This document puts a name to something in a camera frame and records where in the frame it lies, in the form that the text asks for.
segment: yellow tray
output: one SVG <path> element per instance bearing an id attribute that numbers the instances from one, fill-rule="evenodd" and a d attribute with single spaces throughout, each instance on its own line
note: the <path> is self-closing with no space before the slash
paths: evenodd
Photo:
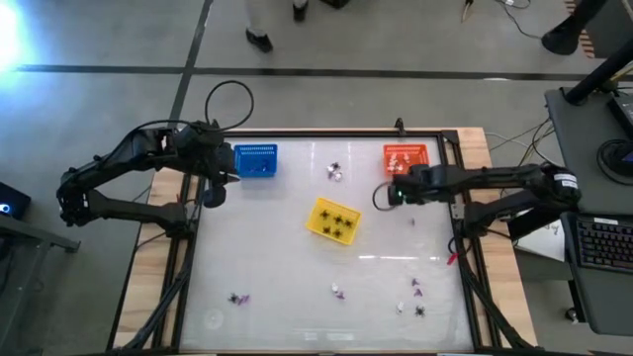
<path id="1" fill-rule="evenodd" d="M 350 245 L 354 242 L 361 216 L 360 212 L 353 209 L 325 198 L 318 198 L 306 227 L 321 236 Z"/>

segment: person's leg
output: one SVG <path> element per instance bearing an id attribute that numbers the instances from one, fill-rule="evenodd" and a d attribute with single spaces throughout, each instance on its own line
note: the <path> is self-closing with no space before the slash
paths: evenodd
<path id="1" fill-rule="evenodd" d="M 293 18 L 295 22 L 302 22 L 306 19 L 308 11 L 308 0 L 293 0 Z"/>
<path id="2" fill-rule="evenodd" d="M 262 29 L 261 14 L 266 6 L 266 0 L 244 0 L 244 6 L 248 16 L 246 39 L 264 53 L 273 50 L 273 44 Z"/>

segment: white paper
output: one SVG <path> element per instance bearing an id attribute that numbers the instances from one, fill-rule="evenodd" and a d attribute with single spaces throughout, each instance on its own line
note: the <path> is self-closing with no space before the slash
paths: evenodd
<path id="1" fill-rule="evenodd" d="M 565 262 L 565 233 L 561 221 L 548 223 L 520 238 L 516 248 Z"/>

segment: gray floor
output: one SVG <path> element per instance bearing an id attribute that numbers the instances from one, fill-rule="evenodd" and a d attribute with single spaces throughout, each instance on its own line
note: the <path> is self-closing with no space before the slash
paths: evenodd
<path id="1" fill-rule="evenodd" d="M 196 65 L 230 68 L 380 69 L 459 72 L 588 73 L 600 60 L 577 51 L 561 57 L 523 37 L 490 1 L 477 1 L 460 25 L 463 1 L 354 0 L 333 11 L 313 0 L 308 20 L 296 26 L 289 1 L 267 0 L 263 14 L 276 49 L 265 56 L 243 38 L 241 1 L 216 0 Z M 203 0 L 19 1 L 27 64 L 183 66 Z M 533 0 L 513 11 L 526 32 L 541 35 L 567 16 L 563 1 Z M 194 76 L 182 120 L 203 118 L 205 95 L 224 76 Z M 409 127 L 484 127 L 518 134 L 546 117 L 543 92 L 573 82 L 446 79 L 243 76 L 256 108 L 246 124 L 275 127 L 388 127 L 402 117 Z M 123 287 L 137 223 L 100 221 L 66 228 L 54 191 L 59 175 L 95 153 L 112 149 L 131 128 L 169 116 L 179 75 L 0 73 L 2 181 L 31 195 L 27 220 L 82 241 L 76 255 L 54 251 L 23 325 L 25 347 L 45 355 L 104 349 Z M 236 88 L 212 101 L 223 125 L 247 109 Z M 530 136 L 522 138 L 529 142 Z M 489 145 L 501 140 L 489 136 Z M 541 151 L 562 161 L 549 136 Z M 495 165 L 518 162 L 524 148 L 509 143 L 492 152 Z M 130 174 L 101 190 L 131 199 L 150 173 Z M 519 257 L 539 343 L 551 350 L 627 351 L 633 339 L 592 334 L 571 326 L 560 310 L 570 305 L 562 281 L 534 282 L 553 269 Z"/>

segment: wooden board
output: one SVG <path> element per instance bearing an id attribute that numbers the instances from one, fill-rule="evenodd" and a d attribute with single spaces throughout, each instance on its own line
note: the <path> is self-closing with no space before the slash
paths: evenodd
<path id="1" fill-rule="evenodd" d="M 279 131 L 276 129 L 261 129 L 258 131 Z M 290 129 L 287 131 L 308 131 L 312 129 Z M 385 129 L 367 129 L 367 131 L 384 131 Z M 443 129 L 409 129 L 410 131 L 439 131 Z M 488 145 L 484 131 L 481 128 L 446 128 L 459 133 L 462 157 L 466 168 L 481 168 L 492 166 Z M 312 131 L 331 131 L 314 129 Z M 163 170 L 154 175 L 150 190 L 149 203 L 162 205 L 173 202 L 180 191 L 182 174 L 170 170 Z M 498 199 L 498 190 L 473 191 L 473 200 L 489 202 Z M 492 228 L 507 232 L 504 223 L 496 222 Z M 139 242 L 161 233 L 155 225 L 144 225 L 140 231 Z M 536 336 L 532 320 L 525 300 L 518 266 L 510 240 L 505 237 L 489 234 L 482 238 L 484 259 L 488 271 L 493 299 L 499 306 L 510 324 L 519 334 L 531 344 L 536 344 Z M 136 330 L 147 320 L 157 304 L 162 287 L 165 263 L 169 250 L 169 240 L 159 238 L 144 246 L 135 256 L 132 274 L 125 295 L 124 306 L 119 320 L 115 346 L 124 345 Z M 484 344 L 490 345 L 490 338 L 486 334 L 487 325 L 485 312 L 481 304 L 477 303 L 477 314 L 484 336 Z M 170 322 L 165 327 L 165 344 L 170 341 Z"/>

